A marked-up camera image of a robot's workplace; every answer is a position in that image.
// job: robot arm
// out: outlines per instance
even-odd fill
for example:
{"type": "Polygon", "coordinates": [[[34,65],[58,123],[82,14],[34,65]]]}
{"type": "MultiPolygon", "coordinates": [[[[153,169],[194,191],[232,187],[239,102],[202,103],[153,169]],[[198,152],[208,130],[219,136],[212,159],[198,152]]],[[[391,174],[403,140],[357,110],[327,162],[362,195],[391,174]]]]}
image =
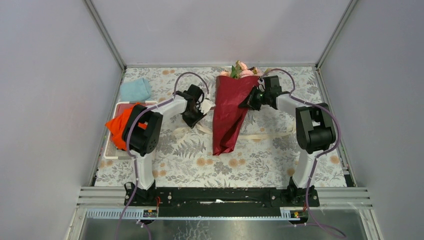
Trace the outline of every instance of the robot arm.
{"type": "MultiPolygon", "coordinates": [[[[148,111],[138,120],[137,124],[144,124],[146,127],[135,127],[133,129],[129,149],[131,154],[137,158],[137,175],[139,178],[137,187],[139,189],[147,190],[155,182],[152,174],[152,160],[155,157],[155,148],[159,141],[163,119],[170,119],[181,114],[187,125],[193,128],[214,106],[214,103],[205,99],[204,96],[203,91],[192,84],[187,91],[177,91],[173,101],[148,111]]],[[[122,134],[124,141],[128,138],[129,130],[135,118],[145,109],[146,107],[141,105],[136,105],[133,108],[122,134]]]]}
{"type": "MultiPolygon", "coordinates": [[[[254,87],[239,107],[260,110],[261,105],[265,104],[295,117],[296,138],[301,151],[299,163],[293,177],[290,178],[288,188],[292,188],[294,195],[298,196],[299,193],[296,191],[302,191],[307,187],[315,156],[329,149],[336,140],[333,121],[321,109],[295,101],[289,92],[283,92],[278,76],[264,77],[263,86],[264,91],[254,87]]],[[[329,108],[326,103],[318,105],[329,108]]],[[[313,176],[311,186],[314,184],[315,172],[313,176]]]]}

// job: white wall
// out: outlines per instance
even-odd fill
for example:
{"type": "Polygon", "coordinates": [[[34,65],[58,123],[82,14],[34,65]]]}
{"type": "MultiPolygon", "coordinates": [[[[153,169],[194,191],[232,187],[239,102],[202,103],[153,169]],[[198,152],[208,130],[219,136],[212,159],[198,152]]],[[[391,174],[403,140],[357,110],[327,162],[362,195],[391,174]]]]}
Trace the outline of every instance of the white wall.
{"type": "Polygon", "coordinates": [[[120,74],[82,0],[0,1],[0,239],[64,237],[120,74]]]}
{"type": "Polygon", "coordinates": [[[322,74],[385,240],[424,235],[424,1],[359,1],[322,74]]]}
{"type": "Polygon", "coordinates": [[[315,63],[349,0],[94,0],[128,65],[315,63]]]}

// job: orange cloth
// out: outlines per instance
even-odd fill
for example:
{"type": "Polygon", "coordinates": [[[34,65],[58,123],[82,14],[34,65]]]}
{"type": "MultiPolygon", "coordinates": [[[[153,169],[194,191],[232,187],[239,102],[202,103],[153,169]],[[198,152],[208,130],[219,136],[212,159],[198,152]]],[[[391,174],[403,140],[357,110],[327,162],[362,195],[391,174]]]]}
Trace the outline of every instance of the orange cloth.
{"type": "MultiPolygon", "coordinates": [[[[130,118],[131,112],[133,111],[134,106],[125,109],[123,113],[114,119],[108,121],[105,126],[109,129],[111,136],[111,141],[115,144],[118,149],[127,150],[127,144],[122,139],[122,135],[124,133],[125,126],[127,125],[128,119],[130,118]]],[[[144,123],[138,123],[138,127],[142,129],[146,129],[147,125],[144,123]]]]}

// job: white tag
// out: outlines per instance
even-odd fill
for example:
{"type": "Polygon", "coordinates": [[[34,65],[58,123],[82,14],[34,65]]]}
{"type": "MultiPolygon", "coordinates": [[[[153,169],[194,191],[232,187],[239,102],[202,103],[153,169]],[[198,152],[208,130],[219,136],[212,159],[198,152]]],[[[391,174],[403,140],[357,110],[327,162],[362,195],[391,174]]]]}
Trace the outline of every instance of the white tag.
{"type": "Polygon", "coordinates": [[[262,80],[262,78],[259,78],[259,80],[257,82],[259,83],[259,85],[257,86],[259,88],[259,90],[264,92],[265,91],[265,81],[262,80]]]}
{"type": "Polygon", "coordinates": [[[212,107],[215,107],[215,103],[213,103],[211,100],[209,99],[205,99],[203,100],[203,102],[200,104],[200,112],[205,115],[206,113],[208,113],[212,107]]]}

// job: metal frame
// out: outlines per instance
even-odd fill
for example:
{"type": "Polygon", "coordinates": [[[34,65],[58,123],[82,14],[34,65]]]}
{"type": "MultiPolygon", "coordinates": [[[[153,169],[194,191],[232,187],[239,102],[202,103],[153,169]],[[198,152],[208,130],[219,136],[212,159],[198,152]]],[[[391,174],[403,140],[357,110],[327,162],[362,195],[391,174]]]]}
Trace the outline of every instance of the metal frame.
{"type": "MultiPolygon", "coordinates": [[[[119,89],[120,89],[122,81],[124,80],[124,77],[125,77],[125,70],[122,70],[120,79],[118,81],[116,81],[115,92],[113,93],[113,100],[112,100],[111,106],[109,108],[109,114],[107,115],[106,121],[113,117],[115,105],[116,105],[116,103],[118,101],[118,97],[119,97],[119,89]]],[[[107,129],[107,127],[104,126],[103,132],[101,133],[101,136],[107,136],[107,133],[108,133],[108,129],[107,129]]],[[[91,168],[90,175],[89,175],[87,182],[85,184],[86,186],[91,186],[92,182],[93,182],[93,178],[96,176],[96,172],[97,172],[97,169],[98,169],[98,166],[99,166],[99,159],[101,158],[102,148],[105,144],[105,141],[106,141],[105,138],[102,138],[102,140],[100,141],[96,155],[94,156],[96,161],[94,162],[94,165],[91,168]]]]}
{"type": "MultiPolygon", "coordinates": [[[[155,207],[150,207],[148,210],[155,210],[155,207]]],[[[86,218],[93,218],[93,219],[119,219],[121,215],[122,209],[120,208],[87,208],[87,214],[86,218]]],[[[122,216],[122,219],[131,219],[131,220],[152,220],[152,217],[145,217],[143,216],[144,209],[142,208],[131,208],[127,209],[122,216]]],[[[280,210],[281,216],[269,216],[260,218],[260,220],[263,221],[299,221],[299,218],[295,218],[291,216],[290,210],[281,209],[280,210]]],[[[256,221],[258,218],[256,217],[202,217],[202,216],[181,216],[181,217],[163,217],[158,216],[155,218],[155,220],[202,220],[202,221],[236,221],[236,220],[247,220],[247,221],[256,221]]]]}
{"type": "Polygon", "coordinates": [[[343,15],[341,16],[340,21],[338,22],[334,32],[332,33],[330,40],[328,41],[327,45],[324,48],[324,51],[322,52],[322,55],[319,57],[318,62],[316,62],[316,68],[320,69],[323,65],[324,61],[326,60],[331,48],[333,47],[335,41],[339,37],[340,32],[342,31],[343,27],[345,26],[346,21],[350,17],[352,11],[354,10],[355,6],[357,5],[359,0],[350,0],[349,4],[346,7],[346,10],[344,11],[343,15]]]}
{"type": "MultiPolygon", "coordinates": [[[[213,67],[223,67],[231,68],[234,63],[222,63],[222,64],[130,64],[127,65],[127,68],[213,68],[213,67]]],[[[246,62],[248,66],[255,65],[256,67],[315,67],[316,63],[249,63],[246,62]]]]}
{"type": "MultiPolygon", "coordinates": [[[[370,199],[370,194],[365,187],[317,187],[318,196],[320,199],[320,207],[311,207],[319,210],[356,210],[361,216],[365,233],[370,240],[382,240],[380,228],[375,219],[373,205],[370,199]]],[[[123,210],[126,191],[124,187],[93,187],[85,186],[81,188],[77,201],[74,221],[71,225],[68,240],[78,240],[81,232],[84,229],[84,222],[87,213],[102,210],[101,212],[115,212],[112,217],[116,218],[116,212],[123,210]]],[[[137,212],[142,209],[152,209],[156,206],[139,206],[129,207],[131,212],[137,212]]],[[[265,217],[239,217],[236,220],[277,220],[288,221],[284,216],[290,210],[302,210],[302,207],[281,207],[281,218],[265,218],[265,217]]],[[[174,218],[175,220],[187,220],[190,218],[174,218]]]]}
{"type": "MultiPolygon", "coordinates": [[[[333,105],[331,103],[330,98],[328,97],[329,96],[328,91],[327,91],[326,85],[324,84],[322,73],[321,73],[319,68],[315,68],[314,75],[315,75],[315,78],[316,78],[316,82],[318,83],[319,92],[321,93],[321,96],[323,98],[322,100],[325,103],[327,103],[328,106],[330,107],[330,110],[332,110],[333,105]]],[[[340,163],[341,163],[341,167],[343,169],[343,173],[344,173],[343,175],[349,174],[352,178],[354,187],[356,187],[358,185],[358,182],[355,178],[355,174],[354,174],[354,171],[353,171],[352,165],[351,165],[352,161],[350,160],[349,155],[347,153],[347,150],[345,148],[345,141],[343,140],[343,137],[341,137],[340,145],[337,148],[337,152],[338,152],[338,155],[341,156],[341,162],[340,163]]]]}
{"type": "MultiPolygon", "coordinates": [[[[365,187],[316,187],[315,189],[318,192],[321,206],[311,207],[311,209],[373,209],[370,195],[365,187]]],[[[77,206],[84,208],[123,208],[125,195],[124,187],[83,186],[79,193],[77,206]]],[[[302,210],[303,207],[281,207],[281,209],[302,210]]]]}
{"type": "Polygon", "coordinates": [[[101,36],[103,37],[104,41],[106,42],[107,46],[110,49],[110,52],[113,55],[113,58],[115,59],[116,63],[119,65],[120,69],[122,71],[125,70],[126,65],[124,60],[122,59],[120,53],[118,52],[117,47],[115,46],[114,42],[112,41],[111,36],[108,33],[108,30],[106,30],[105,24],[103,23],[102,19],[100,18],[99,13],[97,12],[96,7],[94,6],[94,3],[92,0],[83,0],[86,7],[88,8],[88,12],[92,16],[94,23],[97,25],[98,30],[100,31],[101,36]]]}
{"type": "MultiPolygon", "coordinates": [[[[168,68],[177,68],[177,67],[187,67],[183,64],[168,64],[168,65],[125,65],[125,62],[122,60],[116,46],[114,45],[108,31],[106,30],[105,25],[103,24],[93,2],[91,0],[83,0],[90,12],[90,14],[93,17],[93,20],[95,21],[100,33],[102,34],[104,40],[106,41],[106,44],[108,45],[110,51],[113,54],[113,57],[115,58],[117,64],[122,69],[122,78],[118,82],[116,86],[116,92],[114,96],[114,102],[116,102],[116,99],[118,97],[118,90],[119,85],[121,84],[121,81],[123,80],[125,69],[126,68],[159,68],[159,67],[168,67],[168,68]]],[[[323,81],[323,76],[320,72],[320,68],[325,62],[332,46],[334,45],[337,37],[339,36],[342,28],[346,24],[347,19],[349,18],[350,14],[352,13],[354,7],[358,3],[358,0],[351,0],[340,19],[336,29],[334,30],[328,44],[326,45],[322,55],[320,56],[317,63],[300,63],[300,64],[256,64],[259,67],[313,67],[314,74],[318,83],[319,91],[323,97],[323,101],[328,103],[330,108],[332,108],[331,101],[328,97],[328,92],[326,89],[326,86],[323,81]]],[[[211,64],[191,64],[190,67],[216,67],[217,65],[211,65],[211,64]]],[[[109,116],[112,113],[113,106],[110,108],[111,112],[109,113],[109,116]]],[[[357,184],[355,175],[351,168],[351,160],[346,152],[344,150],[345,143],[343,139],[341,139],[341,146],[337,150],[338,154],[341,156],[342,162],[342,169],[344,174],[350,174],[352,177],[352,180],[355,184],[357,184]]],[[[103,146],[103,142],[101,143],[98,151],[97,156],[98,158],[101,148],[103,146]]],[[[90,175],[89,184],[91,183],[96,170],[98,166],[98,161],[96,161],[92,174],[90,175]]],[[[372,201],[370,199],[370,195],[368,190],[365,187],[317,187],[316,188],[318,192],[318,196],[320,199],[320,207],[311,207],[312,209],[332,209],[332,210],[346,210],[346,209],[356,209],[362,219],[362,223],[366,232],[366,235],[368,239],[372,240],[382,240],[382,234],[380,227],[377,223],[374,208],[372,205],[372,201]]],[[[74,218],[72,220],[69,235],[65,237],[65,239],[68,240],[78,240],[80,238],[81,232],[84,229],[84,223],[87,216],[87,212],[98,208],[98,209],[115,209],[115,210],[122,210],[124,208],[124,200],[125,200],[126,191],[124,187],[94,187],[94,186],[84,186],[81,188],[79,198],[77,200],[77,206],[74,214],[74,218]]],[[[141,209],[151,209],[150,206],[139,206],[139,207],[133,207],[130,206],[129,210],[141,210],[141,209]]],[[[282,211],[287,210],[301,210],[301,207],[282,207],[282,211]]]]}

